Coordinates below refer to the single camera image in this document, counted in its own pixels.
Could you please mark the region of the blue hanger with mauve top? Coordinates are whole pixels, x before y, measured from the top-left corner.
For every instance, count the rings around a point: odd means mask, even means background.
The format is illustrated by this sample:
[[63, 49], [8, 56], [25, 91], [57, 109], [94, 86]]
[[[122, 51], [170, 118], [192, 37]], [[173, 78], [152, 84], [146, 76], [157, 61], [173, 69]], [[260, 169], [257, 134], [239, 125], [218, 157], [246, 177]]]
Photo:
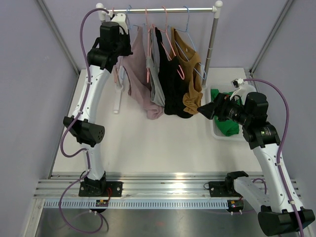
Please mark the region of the blue hanger with mauve top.
[[136, 27], [137, 29], [139, 29], [140, 27], [145, 27], [145, 23], [140, 23], [140, 22], [136, 22], [136, 21], [131, 21], [129, 15], [131, 14], [131, 10], [132, 10], [132, 6], [129, 5], [126, 9], [126, 20], [127, 20], [127, 28], [128, 30], [131, 32], [133, 27]]

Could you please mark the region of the left aluminium frame post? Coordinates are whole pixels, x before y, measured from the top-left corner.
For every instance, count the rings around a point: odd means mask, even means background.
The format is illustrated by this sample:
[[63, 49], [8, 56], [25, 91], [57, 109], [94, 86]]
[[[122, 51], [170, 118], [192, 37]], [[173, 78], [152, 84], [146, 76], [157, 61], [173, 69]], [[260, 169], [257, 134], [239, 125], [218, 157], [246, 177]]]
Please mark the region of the left aluminium frame post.
[[69, 51], [69, 49], [64, 41], [59, 29], [58, 29], [58, 26], [55, 23], [45, 1], [44, 0], [35, 0], [35, 3], [38, 5], [39, 10], [43, 14], [45, 21], [47, 22], [51, 32], [53, 33], [55, 39], [57, 40], [62, 52], [64, 53], [64, 55], [67, 59], [67, 61], [72, 66], [73, 71], [75, 72], [75, 74], [77, 76], [79, 76], [79, 74], [80, 74], [79, 67], [78, 67], [77, 63], [75, 62], [73, 56], [71, 55], [71, 53], [70, 53], [70, 51]]

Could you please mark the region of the white and metal clothes rack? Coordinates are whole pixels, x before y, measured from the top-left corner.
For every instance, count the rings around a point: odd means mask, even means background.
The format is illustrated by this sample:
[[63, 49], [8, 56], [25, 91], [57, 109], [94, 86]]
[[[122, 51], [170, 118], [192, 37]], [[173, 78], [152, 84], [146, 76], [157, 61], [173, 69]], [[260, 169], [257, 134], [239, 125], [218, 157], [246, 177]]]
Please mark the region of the white and metal clothes rack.
[[210, 66], [210, 61], [211, 61], [211, 56], [212, 56], [212, 51], [213, 51], [213, 46], [215, 42], [215, 35], [216, 35], [216, 30], [218, 26], [218, 21], [220, 17], [220, 12], [223, 6], [223, 2], [221, 0], [217, 0], [215, 2], [215, 5], [212, 7], [181, 7], [181, 8], [166, 8], [164, 9], [163, 7], [161, 8], [140, 8], [140, 9], [106, 9], [102, 3], [97, 3], [96, 8], [101, 9], [101, 13], [99, 13], [99, 19], [101, 22], [104, 22], [106, 20], [106, 15], [109, 16], [111, 19], [112, 18], [117, 18], [116, 15], [120, 14], [125, 14], [127, 15], [128, 13], [131, 14], [147, 14], [147, 13], [184, 13], [186, 12], [188, 15], [190, 12], [196, 13], [196, 12], [211, 12], [213, 13], [213, 23], [212, 23], [212, 28], [211, 28], [211, 34], [210, 34], [210, 39], [209, 39], [209, 45], [207, 49], [207, 55], [206, 55], [206, 60], [204, 64], [204, 68], [202, 70], [203, 75], [202, 75], [202, 90], [205, 91], [207, 89], [207, 77], [208, 77], [208, 71], [209, 71], [209, 66]]

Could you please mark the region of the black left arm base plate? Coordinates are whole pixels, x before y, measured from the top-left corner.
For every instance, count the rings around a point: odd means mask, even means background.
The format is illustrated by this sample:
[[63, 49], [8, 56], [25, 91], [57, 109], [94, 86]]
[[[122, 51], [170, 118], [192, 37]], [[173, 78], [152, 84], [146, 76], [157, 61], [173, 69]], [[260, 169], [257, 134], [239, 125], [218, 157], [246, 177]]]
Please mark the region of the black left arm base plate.
[[79, 197], [121, 197], [122, 185], [119, 181], [83, 181], [80, 183]]

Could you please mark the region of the white plastic basket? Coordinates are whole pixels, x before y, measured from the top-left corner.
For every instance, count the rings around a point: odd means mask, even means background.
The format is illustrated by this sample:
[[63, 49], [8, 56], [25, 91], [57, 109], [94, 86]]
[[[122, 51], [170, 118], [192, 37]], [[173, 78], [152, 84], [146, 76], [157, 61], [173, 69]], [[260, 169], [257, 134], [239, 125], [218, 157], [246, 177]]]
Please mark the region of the white plastic basket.
[[[212, 102], [210, 90], [215, 89], [215, 88], [218, 89], [220, 91], [220, 93], [222, 93], [222, 92], [234, 92], [236, 90], [236, 88], [233, 88], [233, 86], [231, 84], [214, 84], [214, 85], [211, 85], [207, 91], [208, 95], [206, 96], [206, 100], [205, 100], [206, 103]], [[242, 134], [242, 126], [241, 125], [239, 125], [239, 134], [233, 135], [231, 137], [227, 137], [221, 133], [221, 131], [216, 126], [215, 121], [212, 120], [211, 121], [211, 133], [218, 140], [245, 142], [245, 139], [244, 139], [243, 134]]]

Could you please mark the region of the mauve pink tank top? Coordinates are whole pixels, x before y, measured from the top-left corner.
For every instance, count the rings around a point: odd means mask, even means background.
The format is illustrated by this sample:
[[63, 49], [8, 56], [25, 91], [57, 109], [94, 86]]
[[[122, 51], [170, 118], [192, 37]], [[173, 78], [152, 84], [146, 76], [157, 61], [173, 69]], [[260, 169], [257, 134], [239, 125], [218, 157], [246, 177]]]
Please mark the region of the mauve pink tank top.
[[124, 56], [121, 65], [129, 81], [128, 95], [146, 112], [147, 118], [158, 119], [162, 106], [151, 101], [151, 84], [147, 81], [146, 56], [143, 44], [143, 28], [139, 26], [131, 46], [132, 54]]

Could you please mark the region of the black tank top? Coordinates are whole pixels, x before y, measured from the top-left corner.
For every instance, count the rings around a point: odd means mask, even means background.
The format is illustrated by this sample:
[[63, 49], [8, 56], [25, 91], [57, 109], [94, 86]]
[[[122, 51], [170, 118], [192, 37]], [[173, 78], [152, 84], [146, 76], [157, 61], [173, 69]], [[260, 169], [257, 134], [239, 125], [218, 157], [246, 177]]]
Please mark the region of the black tank top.
[[166, 115], [177, 115], [183, 119], [189, 119], [193, 115], [185, 112], [186, 106], [183, 103], [183, 96], [188, 92], [188, 83], [179, 75], [179, 60], [174, 57], [169, 60], [162, 46], [162, 35], [158, 28], [155, 28], [156, 40], [159, 51], [159, 73], [158, 79], [161, 84], [164, 96]]

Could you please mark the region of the pink wire hanger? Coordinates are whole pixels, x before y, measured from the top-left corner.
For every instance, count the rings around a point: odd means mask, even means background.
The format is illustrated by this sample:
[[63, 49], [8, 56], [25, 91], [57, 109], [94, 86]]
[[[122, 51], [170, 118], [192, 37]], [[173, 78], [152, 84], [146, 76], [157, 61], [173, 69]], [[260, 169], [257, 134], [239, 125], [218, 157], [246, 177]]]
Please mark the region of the pink wire hanger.
[[113, 67], [114, 82], [117, 88], [122, 88], [122, 84], [119, 79], [119, 67], [120, 67], [120, 64], [115, 64]]

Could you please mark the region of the aluminium mounting rail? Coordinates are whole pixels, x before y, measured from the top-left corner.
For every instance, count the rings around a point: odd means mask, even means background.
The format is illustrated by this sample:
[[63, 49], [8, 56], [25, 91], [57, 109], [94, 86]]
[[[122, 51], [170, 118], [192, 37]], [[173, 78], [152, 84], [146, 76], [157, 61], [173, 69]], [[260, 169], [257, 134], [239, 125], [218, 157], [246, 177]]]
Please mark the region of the aluminium mounting rail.
[[[59, 198], [79, 176], [79, 172], [54, 172], [38, 181], [34, 198]], [[106, 173], [107, 181], [122, 182], [122, 199], [207, 199], [208, 182], [225, 177], [223, 172]]]

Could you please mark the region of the right aluminium frame post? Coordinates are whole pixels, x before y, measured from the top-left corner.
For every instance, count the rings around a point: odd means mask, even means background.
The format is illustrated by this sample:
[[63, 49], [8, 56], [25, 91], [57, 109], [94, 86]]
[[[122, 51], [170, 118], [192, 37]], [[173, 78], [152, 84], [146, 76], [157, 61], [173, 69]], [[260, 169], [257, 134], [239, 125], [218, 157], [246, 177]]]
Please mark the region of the right aluminium frame post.
[[254, 63], [249, 69], [250, 76], [254, 76], [256, 69], [258, 68], [260, 62], [262, 61], [265, 53], [267, 52], [270, 44], [272, 43], [273, 39], [275, 38], [278, 30], [280, 29], [281, 25], [283, 24], [287, 14], [289, 13], [290, 9], [292, 8], [293, 4], [295, 3], [295, 0], [287, 0], [281, 9], [275, 23], [273, 24], [267, 38], [264, 41], [264, 44], [262, 45], [258, 55], [255, 58]]

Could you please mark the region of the aluminium frame post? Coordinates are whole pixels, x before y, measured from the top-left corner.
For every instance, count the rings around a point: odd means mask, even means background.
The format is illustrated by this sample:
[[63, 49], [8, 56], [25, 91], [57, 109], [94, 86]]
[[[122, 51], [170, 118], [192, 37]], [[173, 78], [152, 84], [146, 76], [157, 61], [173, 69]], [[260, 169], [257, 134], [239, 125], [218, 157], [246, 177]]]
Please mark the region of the aluminium frame post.
[[265, 53], [267, 52], [270, 44], [272, 43], [273, 39], [275, 38], [278, 30], [280, 29], [281, 25], [283, 24], [287, 14], [289, 13], [290, 9], [292, 8], [293, 4], [295, 3], [295, 0], [287, 0], [281, 9], [275, 23], [273, 24], [267, 38], [264, 41], [264, 44], [262, 45], [258, 55], [255, 58], [254, 63], [249, 69], [250, 76], [254, 76], [256, 69], [258, 68], [260, 62], [262, 61]]
[[64, 41], [59, 29], [58, 29], [58, 26], [55, 23], [45, 1], [44, 0], [35, 0], [35, 3], [38, 5], [39, 10], [43, 14], [45, 21], [47, 22], [51, 32], [53, 33], [55, 39], [57, 40], [62, 52], [64, 53], [64, 55], [67, 59], [67, 61], [72, 66], [73, 71], [75, 72], [75, 74], [77, 76], [79, 76], [79, 74], [80, 74], [79, 67], [78, 67], [77, 63], [75, 62], [73, 56], [71, 55], [71, 53], [70, 53], [70, 51], [69, 51], [69, 49]]

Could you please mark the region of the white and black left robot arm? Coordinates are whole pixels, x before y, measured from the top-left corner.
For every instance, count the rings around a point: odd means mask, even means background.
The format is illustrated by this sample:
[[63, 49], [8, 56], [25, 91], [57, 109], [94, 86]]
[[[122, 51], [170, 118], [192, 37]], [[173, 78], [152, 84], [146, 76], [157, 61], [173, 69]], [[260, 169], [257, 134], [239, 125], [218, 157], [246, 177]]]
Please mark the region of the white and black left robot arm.
[[103, 22], [100, 36], [87, 57], [87, 76], [79, 103], [70, 117], [64, 117], [66, 131], [71, 133], [86, 154], [87, 173], [81, 178], [80, 197], [109, 196], [111, 188], [121, 187], [120, 182], [107, 182], [101, 161], [100, 143], [105, 128], [96, 123], [98, 104], [106, 81], [120, 56], [132, 54], [126, 23]]

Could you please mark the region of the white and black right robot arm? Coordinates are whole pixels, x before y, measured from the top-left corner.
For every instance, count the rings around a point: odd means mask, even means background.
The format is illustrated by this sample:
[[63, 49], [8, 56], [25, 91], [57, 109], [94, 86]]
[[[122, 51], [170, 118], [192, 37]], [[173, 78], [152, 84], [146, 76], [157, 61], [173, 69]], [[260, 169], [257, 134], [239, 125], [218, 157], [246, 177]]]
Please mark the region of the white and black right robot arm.
[[227, 174], [224, 190], [237, 193], [256, 211], [258, 222], [267, 236], [299, 232], [315, 221], [314, 212], [304, 208], [298, 198], [281, 157], [281, 140], [276, 128], [267, 122], [269, 103], [264, 94], [250, 92], [245, 103], [238, 104], [238, 95], [219, 93], [213, 102], [198, 108], [207, 119], [231, 120], [242, 126], [243, 137], [256, 156], [267, 185], [264, 194], [243, 171]]

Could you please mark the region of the brown tank top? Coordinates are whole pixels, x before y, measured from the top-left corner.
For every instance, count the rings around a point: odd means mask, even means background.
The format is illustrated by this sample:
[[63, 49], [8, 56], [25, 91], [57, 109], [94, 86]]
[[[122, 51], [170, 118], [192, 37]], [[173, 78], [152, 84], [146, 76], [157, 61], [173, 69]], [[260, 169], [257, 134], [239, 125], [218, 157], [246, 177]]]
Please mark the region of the brown tank top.
[[172, 46], [185, 74], [183, 81], [188, 87], [183, 96], [184, 112], [195, 115], [198, 113], [197, 108], [201, 106], [203, 97], [199, 74], [201, 59], [199, 54], [180, 37], [175, 28], [172, 27], [170, 32]]

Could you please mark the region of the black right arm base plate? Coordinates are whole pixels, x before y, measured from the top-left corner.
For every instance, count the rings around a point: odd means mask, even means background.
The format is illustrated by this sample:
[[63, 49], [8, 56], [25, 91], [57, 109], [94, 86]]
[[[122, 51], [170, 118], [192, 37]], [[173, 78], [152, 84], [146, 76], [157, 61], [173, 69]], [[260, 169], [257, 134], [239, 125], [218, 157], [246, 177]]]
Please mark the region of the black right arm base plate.
[[232, 194], [228, 191], [224, 181], [210, 181], [204, 183], [204, 189], [209, 191], [212, 198], [231, 197]]

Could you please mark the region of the green tank top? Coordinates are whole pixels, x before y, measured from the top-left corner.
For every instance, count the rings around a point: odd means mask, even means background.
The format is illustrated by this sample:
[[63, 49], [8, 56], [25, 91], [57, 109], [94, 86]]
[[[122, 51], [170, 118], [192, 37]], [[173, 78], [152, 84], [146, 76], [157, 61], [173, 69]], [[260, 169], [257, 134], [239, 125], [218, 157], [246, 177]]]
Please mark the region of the green tank top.
[[[220, 93], [218, 89], [211, 89], [211, 101], [213, 101], [216, 96]], [[233, 92], [223, 92], [224, 94], [232, 95]], [[217, 116], [214, 116], [216, 126], [221, 131], [224, 136], [231, 137], [233, 135], [239, 134], [239, 125], [231, 120], [219, 121]]]

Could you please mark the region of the grey tank top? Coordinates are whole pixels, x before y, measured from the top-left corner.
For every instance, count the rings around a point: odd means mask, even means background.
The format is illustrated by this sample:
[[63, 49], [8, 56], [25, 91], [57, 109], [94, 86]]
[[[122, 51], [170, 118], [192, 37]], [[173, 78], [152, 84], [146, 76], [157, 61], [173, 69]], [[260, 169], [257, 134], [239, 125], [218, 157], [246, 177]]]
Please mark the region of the grey tank top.
[[156, 63], [155, 63], [155, 68], [153, 69], [152, 78], [150, 79], [150, 85], [151, 85], [151, 95], [150, 95], [151, 101], [158, 106], [164, 107], [165, 96], [164, 96], [164, 93], [163, 93], [163, 90], [158, 78], [158, 66]]

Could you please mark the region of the pink hanger with grey top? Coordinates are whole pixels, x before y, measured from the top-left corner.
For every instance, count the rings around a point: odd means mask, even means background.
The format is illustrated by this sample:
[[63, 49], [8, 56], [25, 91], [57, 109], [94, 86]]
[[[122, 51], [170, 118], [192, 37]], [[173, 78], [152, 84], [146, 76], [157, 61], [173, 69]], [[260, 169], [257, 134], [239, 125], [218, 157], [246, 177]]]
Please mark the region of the pink hanger with grey top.
[[154, 60], [154, 53], [153, 53], [153, 25], [149, 23], [147, 8], [145, 8], [145, 17], [146, 17], [146, 28], [147, 28], [146, 69], [147, 69], [147, 82], [150, 83], [153, 69], [155, 68], [155, 60]]

